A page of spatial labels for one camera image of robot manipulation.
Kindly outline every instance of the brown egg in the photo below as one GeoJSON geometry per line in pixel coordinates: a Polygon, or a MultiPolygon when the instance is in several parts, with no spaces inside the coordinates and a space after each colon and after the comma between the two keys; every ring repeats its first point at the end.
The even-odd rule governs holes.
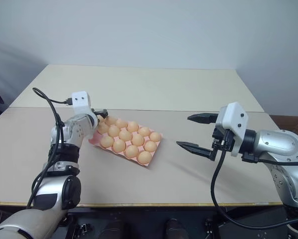
{"type": "Polygon", "coordinates": [[[137,133],[137,134],[134,134],[133,135],[133,139],[131,140],[131,142],[135,146],[141,146],[141,145],[144,144],[145,139],[144,139],[144,137],[142,135],[140,135],[140,134],[137,133]]]}
{"type": "Polygon", "coordinates": [[[126,128],[128,123],[122,119],[118,119],[115,123],[118,128],[126,128]]]}
{"type": "Polygon", "coordinates": [[[153,142],[158,142],[161,140],[161,134],[158,132],[152,132],[149,136],[150,140],[153,142]]]}
{"type": "Polygon", "coordinates": [[[139,125],[137,122],[131,121],[128,123],[127,130],[129,132],[136,132],[138,131],[139,125]]]}
{"type": "Polygon", "coordinates": [[[112,124],[115,124],[116,123],[116,118],[115,117],[112,117],[112,116],[107,116],[105,118],[105,123],[108,124],[108,125],[112,125],[112,124]]]}
{"type": "Polygon", "coordinates": [[[134,158],[138,155],[138,153],[139,153],[138,147],[135,145],[130,145],[125,151],[125,156],[127,158],[134,158]]]}
{"type": "Polygon", "coordinates": [[[148,141],[147,143],[145,143],[144,148],[145,148],[145,151],[155,152],[157,150],[157,144],[155,142],[148,141]]]}
{"type": "Polygon", "coordinates": [[[114,139],[110,136],[104,136],[102,137],[102,139],[100,140],[100,145],[103,146],[104,148],[108,148],[113,146],[114,144],[114,139]]]}
{"type": "Polygon", "coordinates": [[[99,123],[97,126],[97,131],[101,134],[103,133],[107,133],[109,129],[109,126],[106,125],[104,122],[103,123],[99,123]]]}
{"type": "Polygon", "coordinates": [[[151,154],[147,151],[143,151],[138,155],[137,161],[140,164],[147,164],[147,163],[150,163],[151,159],[152,159],[151,154]]]}
{"type": "Polygon", "coordinates": [[[104,118],[102,116],[97,116],[99,122],[103,122],[104,121],[104,118]]]}
{"type": "Polygon", "coordinates": [[[109,127],[108,134],[111,137],[117,137],[119,132],[120,132],[120,129],[116,125],[113,124],[109,127]]]}
{"type": "Polygon", "coordinates": [[[127,130],[122,130],[119,133],[119,138],[123,141],[130,141],[133,138],[133,134],[127,130]]]}
{"type": "Polygon", "coordinates": [[[139,129],[138,133],[141,134],[143,137],[145,137],[145,136],[149,136],[149,134],[151,132],[150,132],[150,129],[148,127],[141,127],[139,129]]]}
{"type": "Polygon", "coordinates": [[[120,153],[126,149],[126,143],[122,139],[116,139],[113,148],[116,153],[120,153]]]}

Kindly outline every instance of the table surface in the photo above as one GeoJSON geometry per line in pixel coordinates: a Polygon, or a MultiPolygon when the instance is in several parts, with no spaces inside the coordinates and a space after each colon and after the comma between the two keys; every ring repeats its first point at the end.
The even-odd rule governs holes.
{"type": "MultiPolygon", "coordinates": [[[[72,109],[59,108],[62,119],[72,109]]],[[[187,120],[197,112],[109,110],[163,133],[149,167],[142,167],[84,140],[78,177],[81,206],[212,206],[210,181],[216,162],[190,154],[177,140],[211,147],[214,124],[187,120]]],[[[248,113],[249,128],[277,129],[266,113],[248,113]]],[[[50,130],[48,108],[9,108],[0,116],[0,204],[25,205],[30,186],[47,160],[50,130]]],[[[271,175],[263,164],[242,162],[229,153],[216,183],[222,205],[280,204],[271,175]]]]}
{"type": "MultiPolygon", "coordinates": [[[[187,116],[217,112],[239,101],[250,112],[249,128],[277,129],[235,70],[48,65],[0,116],[1,205],[25,205],[31,183],[47,160],[54,119],[32,87],[59,101],[85,90],[92,107],[110,109],[113,116],[163,134],[148,168],[85,140],[79,158],[80,206],[212,206],[210,180],[216,163],[175,142],[210,148],[214,125],[194,123],[187,116]]],[[[69,106],[55,106],[63,120],[73,115],[69,106]]],[[[227,206],[280,204],[265,165],[248,164],[229,153],[216,196],[227,206]]]]}
{"type": "Polygon", "coordinates": [[[235,70],[48,65],[11,107],[48,107],[32,87],[59,101],[87,91],[92,107],[103,109],[219,111],[238,101],[247,112],[264,112],[235,70]]]}

